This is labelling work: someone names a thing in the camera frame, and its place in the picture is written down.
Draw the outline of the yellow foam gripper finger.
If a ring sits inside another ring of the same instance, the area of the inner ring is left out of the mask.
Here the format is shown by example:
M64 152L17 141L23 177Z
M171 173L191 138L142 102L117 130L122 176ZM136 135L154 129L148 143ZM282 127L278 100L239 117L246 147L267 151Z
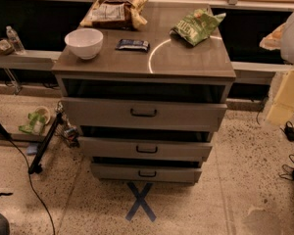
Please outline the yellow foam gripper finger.
M267 122L283 125L294 116L294 70L282 78L272 105L267 114Z

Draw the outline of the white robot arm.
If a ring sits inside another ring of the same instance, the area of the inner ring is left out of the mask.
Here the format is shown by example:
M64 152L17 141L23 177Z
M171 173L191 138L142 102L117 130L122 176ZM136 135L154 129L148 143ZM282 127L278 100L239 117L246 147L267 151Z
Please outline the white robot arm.
M294 66L294 12L287 19L281 35L281 58ZM267 121L283 125L294 116L294 69L288 71L273 98Z

